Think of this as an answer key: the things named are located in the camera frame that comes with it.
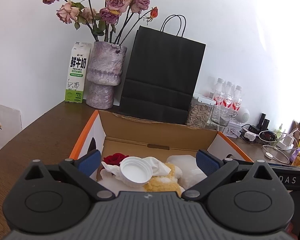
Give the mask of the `translucent cotton swab box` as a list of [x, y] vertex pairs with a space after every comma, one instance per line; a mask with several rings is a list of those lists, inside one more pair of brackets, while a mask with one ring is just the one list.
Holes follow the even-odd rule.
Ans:
[[207, 178], [207, 175], [197, 166], [195, 157], [191, 155], [172, 155], [167, 159], [182, 171], [179, 180], [179, 185], [187, 190], [200, 181]]

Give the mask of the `red fabric rose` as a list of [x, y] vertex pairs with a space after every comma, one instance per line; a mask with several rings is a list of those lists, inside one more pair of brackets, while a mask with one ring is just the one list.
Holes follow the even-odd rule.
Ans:
[[107, 165], [116, 165], [116, 166], [120, 166], [121, 161], [123, 161], [123, 159], [128, 158], [128, 155], [124, 155], [122, 153], [114, 153], [112, 155], [109, 155], [107, 157], [104, 157], [103, 161], [107, 164]]

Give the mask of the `yellow plush toy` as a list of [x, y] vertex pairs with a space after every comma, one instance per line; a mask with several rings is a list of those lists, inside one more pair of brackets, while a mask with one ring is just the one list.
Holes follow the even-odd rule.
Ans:
[[174, 164], [165, 163], [171, 171], [166, 176], [153, 176], [150, 181], [143, 186], [146, 192], [176, 192], [180, 197], [185, 189], [179, 185], [183, 173]]

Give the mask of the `white bottle cap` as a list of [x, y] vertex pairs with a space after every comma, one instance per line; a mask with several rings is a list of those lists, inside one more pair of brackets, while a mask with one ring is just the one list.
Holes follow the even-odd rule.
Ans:
[[142, 187], [153, 176], [149, 163], [139, 157], [128, 157], [120, 163], [122, 181], [130, 187]]

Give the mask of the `red cardboard box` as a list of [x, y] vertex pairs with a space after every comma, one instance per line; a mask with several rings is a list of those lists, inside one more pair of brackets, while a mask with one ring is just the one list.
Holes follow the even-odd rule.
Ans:
[[232, 156], [251, 161], [234, 142], [224, 134], [202, 128], [168, 124], [132, 118], [108, 111], [68, 111], [70, 124], [83, 129], [71, 151], [72, 159], [79, 159], [92, 150], [104, 157], [114, 153], [140, 158], [155, 157], [166, 162], [172, 155], [195, 156], [207, 150], [218, 159]]

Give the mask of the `empty glass cup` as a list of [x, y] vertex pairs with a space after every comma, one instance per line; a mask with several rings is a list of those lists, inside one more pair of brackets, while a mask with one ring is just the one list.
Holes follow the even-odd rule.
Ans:
[[222, 105], [214, 105], [211, 113], [211, 124], [217, 128], [217, 131], [224, 131], [230, 120], [234, 116], [234, 112]]

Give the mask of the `white power adapter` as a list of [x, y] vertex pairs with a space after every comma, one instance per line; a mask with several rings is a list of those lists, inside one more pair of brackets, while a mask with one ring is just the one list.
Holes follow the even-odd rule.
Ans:
[[257, 134], [250, 132], [250, 131], [246, 131], [243, 135], [243, 137], [247, 140], [249, 140], [250, 142], [255, 141]]

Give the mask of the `clear jar of seeds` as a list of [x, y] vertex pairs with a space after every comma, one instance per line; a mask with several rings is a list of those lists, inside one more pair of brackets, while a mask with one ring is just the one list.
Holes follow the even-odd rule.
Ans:
[[186, 125], [204, 128], [207, 125], [215, 104], [215, 100], [194, 93], [189, 107]]

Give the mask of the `white round speaker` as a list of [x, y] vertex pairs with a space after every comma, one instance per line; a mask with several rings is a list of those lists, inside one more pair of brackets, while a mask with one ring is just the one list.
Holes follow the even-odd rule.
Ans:
[[236, 115], [236, 120], [240, 123], [246, 123], [248, 122], [249, 117], [250, 117], [249, 110], [245, 107], [240, 107]]

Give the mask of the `left water bottle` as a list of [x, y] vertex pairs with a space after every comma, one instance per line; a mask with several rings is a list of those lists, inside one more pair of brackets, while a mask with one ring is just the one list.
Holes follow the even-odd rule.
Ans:
[[217, 79], [216, 84], [213, 87], [213, 100], [215, 100], [216, 105], [220, 106], [223, 102], [224, 91], [223, 91], [224, 80], [221, 78]]

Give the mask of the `black upright device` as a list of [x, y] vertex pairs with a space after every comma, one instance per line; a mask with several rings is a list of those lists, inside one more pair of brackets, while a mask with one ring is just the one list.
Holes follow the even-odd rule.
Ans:
[[266, 114], [262, 113], [257, 124], [257, 129], [259, 131], [266, 131], [268, 129], [269, 123], [270, 120], [266, 119]]

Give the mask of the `middle water bottle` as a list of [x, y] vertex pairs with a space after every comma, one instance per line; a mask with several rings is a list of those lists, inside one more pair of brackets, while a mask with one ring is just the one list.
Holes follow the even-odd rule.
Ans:
[[224, 90], [223, 102], [222, 105], [226, 108], [230, 108], [233, 102], [233, 93], [232, 93], [233, 83], [228, 81]]

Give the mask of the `right water bottle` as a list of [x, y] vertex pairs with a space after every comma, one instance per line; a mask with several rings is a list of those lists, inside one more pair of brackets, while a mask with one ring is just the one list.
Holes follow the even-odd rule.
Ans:
[[239, 111], [241, 104], [242, 104], [242, 87], [237, 85], [234, 91], [232, 109], [236, 112]]

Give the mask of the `white milk carton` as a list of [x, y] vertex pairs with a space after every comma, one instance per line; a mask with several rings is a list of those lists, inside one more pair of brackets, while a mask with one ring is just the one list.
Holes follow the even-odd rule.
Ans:
[[91, 43], [75, 42], [71, 50], [65, 88], [66, 102], [83, 102], [85, 77], [91, 48]]

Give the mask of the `black paper bag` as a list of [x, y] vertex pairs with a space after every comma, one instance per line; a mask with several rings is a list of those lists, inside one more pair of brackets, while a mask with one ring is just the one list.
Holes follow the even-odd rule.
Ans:
[[183, 37], [186, 18], [176, 35], [140, 27], [130, 56], [119, 112], [140, 119], [185, 124], [206, 45]]

